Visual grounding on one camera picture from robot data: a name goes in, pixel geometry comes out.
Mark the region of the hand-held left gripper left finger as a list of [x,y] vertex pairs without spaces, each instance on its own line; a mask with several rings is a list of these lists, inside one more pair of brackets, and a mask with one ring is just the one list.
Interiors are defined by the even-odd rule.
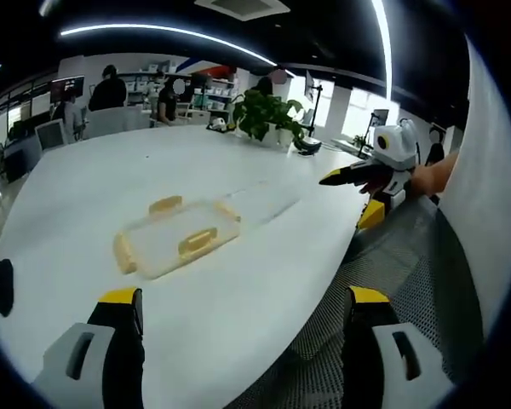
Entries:
[[142,408],[142,289],[107,292],[43,354],[32,387],[53,408]]

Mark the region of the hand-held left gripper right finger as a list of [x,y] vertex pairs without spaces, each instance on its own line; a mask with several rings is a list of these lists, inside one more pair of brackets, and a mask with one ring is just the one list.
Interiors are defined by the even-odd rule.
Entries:
[[452,389],[440,351],[379,291],[346,289],[343,337],[344,408],[435,408]]

